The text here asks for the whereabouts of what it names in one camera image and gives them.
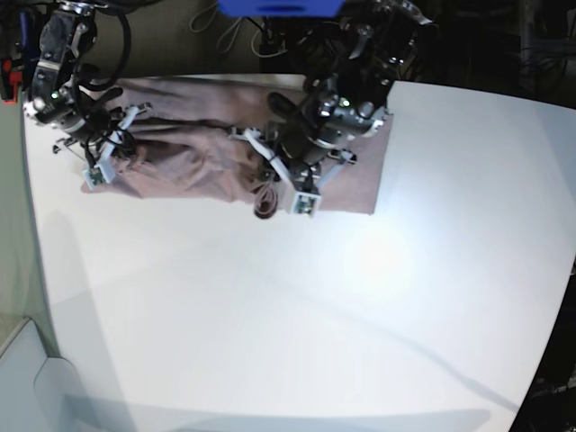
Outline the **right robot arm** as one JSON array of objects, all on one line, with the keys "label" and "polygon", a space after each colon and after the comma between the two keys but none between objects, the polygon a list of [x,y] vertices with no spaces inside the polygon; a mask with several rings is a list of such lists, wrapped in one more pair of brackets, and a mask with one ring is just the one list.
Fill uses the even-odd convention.
[{"label": "right robot arm", "polygon": [[[58,150],[80,146],[80,158],[85,161],[83,176],[91,188],[113,181],[113,156],[133,153],[135,144],[129,127],[151,108],[148,103],[108,108],[108,103],[123,93],[116,83],[131,54],[127,13],[137,8],[128,1],[59,1],[40,33],[40,55],[23,112],[36,124],[51,126],[67,135],[57,143]],[[117,17],[122,31],[117,67],[99,83],[94,81],[97,69],[84,62],[95,44],[97,10]]]}]

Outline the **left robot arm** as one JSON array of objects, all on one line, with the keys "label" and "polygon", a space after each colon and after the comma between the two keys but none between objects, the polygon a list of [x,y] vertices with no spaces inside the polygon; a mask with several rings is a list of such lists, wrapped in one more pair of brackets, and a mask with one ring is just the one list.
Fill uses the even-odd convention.
[{"label": "left robot arm", "polygon": [[260,54],[304,77],[300,101],[267,96],[276,118],[255,141],[265,150],[263,180],[306,193],[325,159],[380,129],[405,60],[437,27],[430,1],[222,1],[220,9],[259,19]]}]

